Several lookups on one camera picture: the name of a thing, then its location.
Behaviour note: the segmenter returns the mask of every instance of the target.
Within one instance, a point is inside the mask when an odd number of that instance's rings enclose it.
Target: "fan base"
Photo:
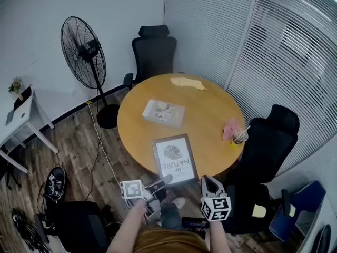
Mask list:
[[[104,129],[111,129],[117,126],[117,115],[119,105],[111,104],[103,107],[97,115],[98,124]]]

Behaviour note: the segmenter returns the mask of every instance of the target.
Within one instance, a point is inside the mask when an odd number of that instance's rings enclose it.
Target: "fan pole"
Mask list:
[[[100,85],[100,81],[99,81],[99,79],[98,79],[98,76],[97,76],[97,73],[96,73],[96,69],[95,69],[95,65],[94,65],[93,60],[90,59],[89,63],[90,63],[91,70],[93,71],[93,74],[94,74],[94,77],[95,77],[95,81],[96,81],[96,83],[97,83],[98,90],[99,90],[99,92],[100,92],[100,94],[101,94],[101,96],[102,96],[102,101],[103,101],[103,103],[104,103],[104,106],[107,106],[107,101],[106,101],[106,99],[105,99],[105,97],[104,97],[104,95],[103,95],[102,87],[101,87],[101,85]]]

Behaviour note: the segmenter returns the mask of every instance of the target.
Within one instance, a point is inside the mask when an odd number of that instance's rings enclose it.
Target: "round wooden table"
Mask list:
[[[172,77],[200,80],[207,91],[194,87],[179,87]],[[142,113],[150,99],[185,107],[180,128],[150,122]],[[223,141],[223,127],[229,118],[236,118],[245,128],[243,114],[233,98],[220,86],[189,74],[164,74],[147,79],[124,98],[118,112],[118,132],[130,155],[143,167],[158,173],[152,141],[187,133],[198,176],[214,176],[239,157],[243,145],[233,147]]]

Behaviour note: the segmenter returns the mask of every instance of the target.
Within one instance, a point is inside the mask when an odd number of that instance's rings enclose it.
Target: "standing fan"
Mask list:
[[[98,89],[104,107],[97,115],[98,124],[106,129],[117,126],[119,106],[108,105],[102,85],[106,65],[100,42],[90,26],[78,17],[67,18],[61,28],[61,45],[64,57],[74,76],[85,87]]]

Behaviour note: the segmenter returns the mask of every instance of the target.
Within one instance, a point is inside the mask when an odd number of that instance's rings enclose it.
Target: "pink cloth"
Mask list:
[[[223,127],[222,140],[229,140],[232,136],[234,136],[235,130],[238,128],[239,125],[235,118],[228,119],[228,121],[225,123],[225,126]]]

